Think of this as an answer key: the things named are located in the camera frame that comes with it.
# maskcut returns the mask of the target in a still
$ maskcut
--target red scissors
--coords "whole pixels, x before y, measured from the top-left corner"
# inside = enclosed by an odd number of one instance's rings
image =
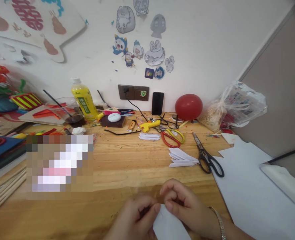
[[[178,134],[180,134],[182,136],[182,141],[178,140],[174,135],[173,133],[171,133],[171,130],[167,129],[166,127],[163,127],[163,126],[159,126],[159,128],[161,129],[161,137],[163,139],[163,142],[168,145],[170,148],[179,148],[181,146],[181,143],[184,143],[185,141],[185,138],[184,138],[184,135],[182,133],[180,133],[179,131],[177,130],[173,130],[175,132],[177,132]],[[171,144],[169,144],[166,140],[165,140],[165,137],[168,137],[170,139],[172,139],[173,141],[175,141],[177,143],[176,146],[173,146]]]

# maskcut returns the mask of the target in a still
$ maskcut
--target smartphone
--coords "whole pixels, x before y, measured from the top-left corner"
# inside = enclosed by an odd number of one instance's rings
[[[164,93],[153,93],[152,98],[152,115],[162,115],[163,110],[163,100],[164,100]]]

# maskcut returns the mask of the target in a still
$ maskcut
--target plastic cup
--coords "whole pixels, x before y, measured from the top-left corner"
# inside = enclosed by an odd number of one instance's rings
[[[82,127],[86,121],[74,97],[64,97],[55,99],[62,107],[57,105],[54,101],[47,102],[45,109],[51,110],[71,127]]]

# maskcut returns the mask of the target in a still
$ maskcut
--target yellow bottle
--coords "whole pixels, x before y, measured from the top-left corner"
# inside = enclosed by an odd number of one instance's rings
[[[81,80],[79,78],[72,78],[71,81],[73,83],[72,94],[79,102],[85,119],[89,121],[95,120],[97,118],[98,111],[93,104],[90,90],[87,86],[81,84]]]

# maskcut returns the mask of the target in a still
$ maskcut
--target red balloon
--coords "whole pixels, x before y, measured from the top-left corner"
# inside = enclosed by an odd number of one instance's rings
[[[180,119],[196,119],[201,114],[202,110],[202,100],[195,94],[183,95],[179,97],[175,103],[175,111]]]

